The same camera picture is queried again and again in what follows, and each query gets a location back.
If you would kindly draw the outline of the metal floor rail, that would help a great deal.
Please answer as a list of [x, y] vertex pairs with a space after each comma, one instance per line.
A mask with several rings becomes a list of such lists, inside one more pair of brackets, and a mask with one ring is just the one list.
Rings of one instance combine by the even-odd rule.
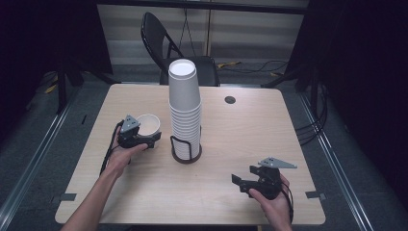
[[337, 183], [343, 193], [344, 199], [350, 209], [350, 212], [354, 216], [359, 229], [361, 231], [374, 231], [366, 210], [356, 192], [352, 188], [347, 176], [345, 175], [344, 169], [333, 149], [332, 144], [323, 131], [322, 125], [317, 121], [317, 118], [312, 113], [312, 104], [310, 100], [307, 98], [305, 93], [301, 93], [299, 98], [308, 119], [312, 123], [312, 127], [319, 141], [319, 145], [333, 171]]
[[36, 95], [28, 114], [7, 138], [0, 152], [0, 231], [7, 231], [47, 157], [81, 87], [69, 90], [59, 109], [57, 94]]

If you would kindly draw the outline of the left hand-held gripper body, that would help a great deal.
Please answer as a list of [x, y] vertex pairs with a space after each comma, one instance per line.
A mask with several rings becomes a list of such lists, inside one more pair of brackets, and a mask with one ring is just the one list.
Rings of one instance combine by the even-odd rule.
[[139, 137], [139, 130], [140, 123], [131, 115], [127, 115], [121, 124], [117, 138], [118, 144], [123, 148], [131, 148], [139, 144], [146, 143], [147, 147], [151, 148], [152, 140], [150, 138]]

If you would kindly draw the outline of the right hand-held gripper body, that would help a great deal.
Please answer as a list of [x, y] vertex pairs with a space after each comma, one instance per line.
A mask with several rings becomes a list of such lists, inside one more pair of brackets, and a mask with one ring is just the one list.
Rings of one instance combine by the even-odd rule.
[[260, 161], [257, 166], [261, 169], [257, 181], [242, 180], [242, 185], [239, 186], [241, 193], [247, 193], [250, 196], [249, 190], [255, 189], [265, 198], [272, 200], [282, 192], [282, 181], [280, 178], [281, 168], [296, 168], [296, 165], [285, 161], [268, 157]]

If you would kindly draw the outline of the black wire cup holder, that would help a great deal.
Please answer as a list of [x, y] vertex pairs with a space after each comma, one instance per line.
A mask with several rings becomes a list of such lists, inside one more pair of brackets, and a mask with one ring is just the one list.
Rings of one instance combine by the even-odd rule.
[[170, 137], [172, 157], [181, 164], [192, 164], [202, 154], [201, 128], [188, 138], [172, 135]]

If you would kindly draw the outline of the grey tape piece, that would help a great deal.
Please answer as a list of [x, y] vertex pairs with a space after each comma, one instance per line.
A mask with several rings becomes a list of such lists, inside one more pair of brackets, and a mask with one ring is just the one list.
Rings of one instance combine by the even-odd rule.
[[53, 204], [58, 204], [63, 201], [74, 201], [76, 198], [76, 193], [61, 193], [52, 197], [51, 202]]
[[325, 200], [326, 199], [326, 195], [323, 192], [306, 192], [306, 197], [309, 199], [312, 198], [318, 198], [320, 201]]

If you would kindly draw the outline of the stack of white paper cups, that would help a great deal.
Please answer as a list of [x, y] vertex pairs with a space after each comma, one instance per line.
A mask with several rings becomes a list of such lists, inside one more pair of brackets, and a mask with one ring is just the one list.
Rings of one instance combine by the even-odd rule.
[[173, 61], [168, 69], [172, 135], [188, 138], [201, 128], [201, 95], [195, 64], [187, 59]]

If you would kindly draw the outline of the person's right hand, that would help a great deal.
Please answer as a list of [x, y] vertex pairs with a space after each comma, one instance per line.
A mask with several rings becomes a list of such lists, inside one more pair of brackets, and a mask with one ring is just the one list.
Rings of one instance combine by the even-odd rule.
[[280, 175], [280, 178], [283, 183], [282, 192], [273, 200], [268, 200], [255, 189], [250, 189], [249, 193], [260, 204], [270, 225], [279, 223], [292, 225], [289, 200], [290, 183], [283, 174]]

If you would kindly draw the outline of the single white paper cup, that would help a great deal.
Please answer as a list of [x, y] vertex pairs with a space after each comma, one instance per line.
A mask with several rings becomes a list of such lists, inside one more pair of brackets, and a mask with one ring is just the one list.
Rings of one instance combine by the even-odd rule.
[[152, 114], [140, 115], [137, 118], [137, 121], [140, 123], [141, 128], [141, 136], [137, 137], [139, 139], [147, 140], [149, 148], [155, 148], [159, 141], [153, 142], [151, 136], [157, 132], [161, 132], [161, 121], [156, 115]]

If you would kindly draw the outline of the black stand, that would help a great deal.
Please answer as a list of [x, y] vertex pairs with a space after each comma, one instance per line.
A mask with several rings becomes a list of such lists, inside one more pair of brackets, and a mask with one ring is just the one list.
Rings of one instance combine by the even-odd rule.
[[319, 69], [316, 65], [313, 64], [301, 64], [299, 67], [296, 67], [293, 70], [285, 72], [282, 76], [277, 79], [262, 84], [261, 88], [263, 89], [274, 89], [281, 83], [285, 81], [291, 81], [296, 79], [295, 89], [297, 91], [305, 91], [313, 82], [315, 78], [319, 76]]
[[84, 84], [84, 77], [82, 73], [86, 71], [103, 82], [113, 85], [118, 84], [117, 80], [114, 80], [101, 71], [97, 70], [94, 66], [86, 64], [80, 59], [73, 57], [67, 57], [59, 60], [57, 77], [58, 77], [58, 96], [59, 106], [57, 113], [61, 113], [67, 106], [67, 89], [66, 82], [69, 82], [72, 87], [81, 87]]

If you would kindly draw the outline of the person's left hand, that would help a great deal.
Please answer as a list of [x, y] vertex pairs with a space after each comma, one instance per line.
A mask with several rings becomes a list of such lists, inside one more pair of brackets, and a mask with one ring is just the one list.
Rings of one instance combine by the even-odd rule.
[[130, 163], [131, 158], [134, 155], [141, 153], [148, 147], [147, 144], [142, 143], [131, 148], [123, 148], [118, 144], [117, 141], [118, 134], [119, 128], [116, 129], [111, 154], [108, 158], [108, 162], [105, 166], [105, 169], [102, 172], [102, 176], [108, 176], [115, 180], [122, 175], [124, 169]]

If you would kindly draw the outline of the black folding chair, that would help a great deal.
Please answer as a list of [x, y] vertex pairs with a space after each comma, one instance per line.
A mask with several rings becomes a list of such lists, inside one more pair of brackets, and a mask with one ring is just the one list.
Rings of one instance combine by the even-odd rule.
[[162, 22], [153, 13], [143, 15], [140, 35], [147, 52], [160, 69], [161, 85], [168, 84], [169, 65], [178, 59], [187, 59], [195, 64], [200, 86], [220, 85], [214, 59], [209, 56], [183, 55]]

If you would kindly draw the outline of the dark curtain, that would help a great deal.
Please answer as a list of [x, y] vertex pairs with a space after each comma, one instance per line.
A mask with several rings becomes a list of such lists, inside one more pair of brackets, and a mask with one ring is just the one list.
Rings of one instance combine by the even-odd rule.
[[60, 68], [75, 86], [81, 71], [113, 72], [96, 0], [0, 0], [0, 142]]
[[288, 70], [314, 80], [408, 207], [408, 0], [309, 0]]

